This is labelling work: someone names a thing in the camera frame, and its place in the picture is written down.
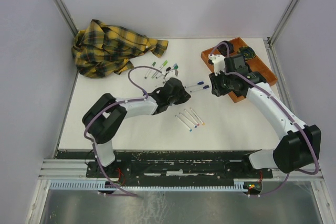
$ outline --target metal sheet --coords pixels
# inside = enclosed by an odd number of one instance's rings
[[[264,182],[265,191],[276,186]],[[322,223],[309,182],[290,182],[263,198],[225,192],[137,193],[137,198],[111,198],[94,191],[50,190],[41,224]]]

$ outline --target white tabletop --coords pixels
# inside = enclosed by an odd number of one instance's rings
[[[210,85],[210,71],[201,59],[201,52],[225,39],[169,39],[166,53],[161,59],[148,52],[131,61],[135,66],[150,66],[156,61],[160,66],[165,60],[168,66],[178,64],[179,79],[184,85],[204,81]],[[270,68],[266,48],[261,38],[243,39]],[[152,92],[162,79],[144,79],[147,69],[132,72],[133,80]],[[272,87],[278,95],[276,86]],[[102,79],[78,76],[71,105],[61,136],[59,150],[90,150],[92,145],[83,137],[84,114],[104,94],[118,98],[140,97],[141,91],[133,86],[124,72]],[[115,150],[257,150],[275,148],[279,143],[275,131],[261,112],[248,100],[234,103],[226,95],[216,97],[211,88],[191,93],[184,104],[171,106],[158,115],[142,115],[122,122],[113,138]],[[192,107],[205,122],[189,132],[174,115]]]

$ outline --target wooden tray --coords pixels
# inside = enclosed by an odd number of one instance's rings
[[[230,43],[233,44],[234,46],[234,52],[232,54],[230,54],[229,56],[235,56],[237,55],[237,51],[240,47],[246,47],[247,44],[241,39],[241,38],[235,38],[229,41]],[[208,55],[210,54],[211,50],[213,48],[209,48],[205,51],[202,52],[201,54],[201,58],[203,59],[204,63],[208,66],[208,68],[210,69],[210,71],[213,73],[214,72],[214,66],[208,63]],[[217,49],[215,50],[214,54],[221,54]],[[251,59],[251,60],[247,60],[246,61],[251,70],[252,71],[258,71],[259,73],[262,74],[262,76],[265,77],[267,83],[270,86],[273,86],[274,84],[277,83],[278,78],[275,76],[275,74],[263,63],[263,61],[256,55],[255,58]],[[231,99],[236,103],[236,102],[240,102],[243,99],[245,99],[242,95],[241,96],[236,96],[236,94],[231,91],[229,93],[229,96],[231,97]]]

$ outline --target plaid cloth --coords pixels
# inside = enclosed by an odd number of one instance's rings
[[[147,38],[121,26],[107,26],[96,19],[86,30],[78,32],[73,43],[71,51],[77,69],[90,78],[105,77],[112,72],[120,74],[134,67],[131,58],[148,51],[161,57],[168,46],[167,40]]]

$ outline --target white wall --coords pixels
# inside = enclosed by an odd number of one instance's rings
[[[336,0],[301,0],[275,45],[295,110],[322,131],[320,164],[336,204]]]
[[[152,37],[270,36],[290,0],[63,0],[79,29],[91,19]]]
[[[76,69],[53,0],[0,0],[0,223],[24,223]]]

